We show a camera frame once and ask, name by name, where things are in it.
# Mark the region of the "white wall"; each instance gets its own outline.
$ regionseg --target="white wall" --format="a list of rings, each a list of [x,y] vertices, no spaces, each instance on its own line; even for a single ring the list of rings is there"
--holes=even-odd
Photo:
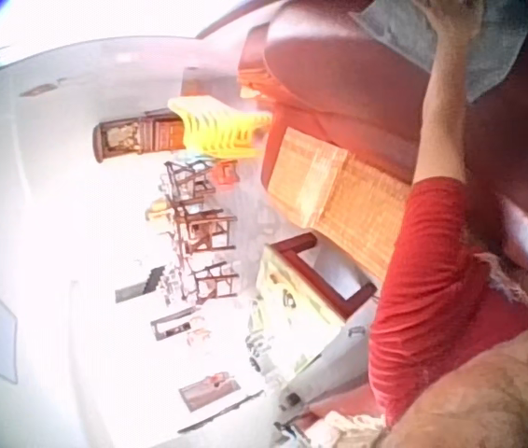
[[[143,212],[165,157],[99,165],[91,130],[103,119],[164,107],[200,53],[191,41],[183,51],[131,40],[61,49],[0,71],[0,298],[19,319],[20,378],[18,385],[0,379],[0,448],[89,445],[84,428],[91,432],[92,422],[80,415],[95,413],[75,400],[88,384],[72,377],[70,354],[79,344],[88,353],[101,347],[109,331],[101,313],[124,274],[133,276],[134,260],[149,252]],[[117,64],[121,52],[134,65]],[[166,59],[172,53],[179,58]],[[56,91],[18,96],[63,77]],[[72,281],[83,312],[70,303]],[[70,340],[70,328],[95,338]]]

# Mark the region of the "hand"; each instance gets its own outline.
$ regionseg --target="hand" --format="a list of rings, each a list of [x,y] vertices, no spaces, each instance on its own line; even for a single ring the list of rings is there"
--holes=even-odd
[[[411,0],[426,16],[438,40],[467,44],[479,34],[483,0]]]

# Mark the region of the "yellow plastic stool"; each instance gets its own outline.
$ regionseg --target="yellow plastic stool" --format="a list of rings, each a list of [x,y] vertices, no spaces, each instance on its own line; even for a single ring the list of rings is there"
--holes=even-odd
[[[183,120],[186,148],[216,159],[255,157],[254,131],[272,120],[269,112],[242,112],[209,95],[171,98],[168,106]]]

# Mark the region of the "skin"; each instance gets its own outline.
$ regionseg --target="skin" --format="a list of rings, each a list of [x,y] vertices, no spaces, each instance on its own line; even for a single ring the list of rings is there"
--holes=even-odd
[[[436,176],[465,182],[465,65],[483,4],[414,3],[438,34],[414,183]],[[528,448],[528,330],[431,385],[375,446]]]

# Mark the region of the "gray cloth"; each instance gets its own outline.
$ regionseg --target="gray cloth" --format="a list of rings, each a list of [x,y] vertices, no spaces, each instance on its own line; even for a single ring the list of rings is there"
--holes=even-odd
[[[508,75],[528,35],[524,0],[486,0],[480,35],[472,43],[467,66],[467,100],[473,102]],[[376,0],[351,16],[374,39],[430,72],[437,36],[410,0]]]

